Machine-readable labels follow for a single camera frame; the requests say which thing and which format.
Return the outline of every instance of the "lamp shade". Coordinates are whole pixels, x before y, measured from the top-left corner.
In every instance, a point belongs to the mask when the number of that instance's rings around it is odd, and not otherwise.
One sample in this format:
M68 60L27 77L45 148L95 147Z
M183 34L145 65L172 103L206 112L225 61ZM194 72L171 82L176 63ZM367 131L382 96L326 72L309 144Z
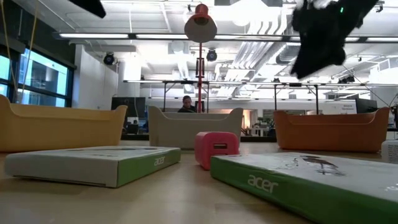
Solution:
M195 8L195 14L185 24L184 31L189 40L205 43L213 40L217 34L217 26L208 14L209 9L204 4Z

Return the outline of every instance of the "computer monitor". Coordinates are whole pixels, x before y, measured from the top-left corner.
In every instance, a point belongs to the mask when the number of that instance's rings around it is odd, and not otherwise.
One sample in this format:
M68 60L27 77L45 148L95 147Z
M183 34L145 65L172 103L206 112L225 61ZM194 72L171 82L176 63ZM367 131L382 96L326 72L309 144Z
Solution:
M356 113L372 113L377 110L376 100L355 99Z
M196 111L198 111L198 104L199 104L199 101L198 100L196 100L195 101L195 110ZM202 100L201 101L201 111L204 113L205 112L205 102Z
M145 97L113 97L112 110L115 110L120 105L128 107L126 117L145 118Z

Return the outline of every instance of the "glass window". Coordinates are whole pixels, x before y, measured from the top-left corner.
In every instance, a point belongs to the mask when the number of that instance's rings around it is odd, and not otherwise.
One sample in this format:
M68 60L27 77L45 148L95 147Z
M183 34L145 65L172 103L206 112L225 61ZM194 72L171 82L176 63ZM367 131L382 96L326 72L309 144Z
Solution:
M21 55L19 83L23 84L26 75L25 85L66 95L68 68L35 52L30 53L28 64L28 56L26 49Z
M10 60L0 56L0 78L9 79L10 77Z
M7 96L8 87L6 85L0 84L0 95Z
M18 89L18 102L21 102L22 89ZM42 105L42 106L65 106L65 99L24 90L22 104L25 105Z

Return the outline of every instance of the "security camera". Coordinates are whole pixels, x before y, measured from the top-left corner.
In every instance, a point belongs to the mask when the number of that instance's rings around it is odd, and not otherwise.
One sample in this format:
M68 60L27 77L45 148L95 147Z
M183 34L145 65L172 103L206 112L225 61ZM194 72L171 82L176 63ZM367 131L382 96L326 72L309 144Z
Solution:
M207 56L206 56L207 61L209 62L214 62L215 60L217 60L217 53L215 49L210 49L207 52Z
M104 64L105 65L114 65L114 64L116 64L116 59L114 57L114 53L113 52L106 53L106 55L104 57Z
M208 15L209 8L199 4L195 8L195 14L185 24L184 31L189 40L196 43L205 43L213 40L217 34L217 26Z

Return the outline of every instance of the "cable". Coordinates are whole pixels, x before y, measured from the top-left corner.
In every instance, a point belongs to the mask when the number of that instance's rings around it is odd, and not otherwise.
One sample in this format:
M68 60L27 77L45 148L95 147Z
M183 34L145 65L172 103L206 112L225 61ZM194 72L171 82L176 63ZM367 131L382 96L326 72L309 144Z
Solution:
M26 69L25 69L24 82L22 83L22 95L21 95L21 101L19 102L20 104L22 104L22 100L24 99L25 82L26 82L27 70L28 70L29 62L30 62L30 53L32 52L33 41L35 39L36 22L37 22L37 10L38 10L38 8L39 8L39 0L36 0L35 17L34 17L34 20L33 20L33 28L32 28L32 37L30 38L29 54L27 56L27 65L26 65Z
M7 23L6 23L6 14L4 13L4 1L1 1L1 14L2 14L2 24L4 26L4 36L6 39L6 47L7 47L7 56L8 59L11 60L11 52L10 52L10 45L8 43L8 34L7 34ZM15 79L15 74L14 74L14 70L12 69L12 63L10 62L10 70L11 70L11 77L12 77L12 82L14 83L14 96L13 96L13 101L15 99L15 97L18 94L18 89L17 89L17 82Z
M347 69L347 71L363 86L365 86L365 88L367 88L371 93L373 93L374 96L376 96L377 98L379 98L379 100L381 100L383 103L385 103L388 107L389 104L386 103L384 100L382 100L379 96L377 96L369 87L367 87L365 84L363 84L358 78L356 78L356 76L354 75L354 73L352 73L345 65L342 65L345 69Z

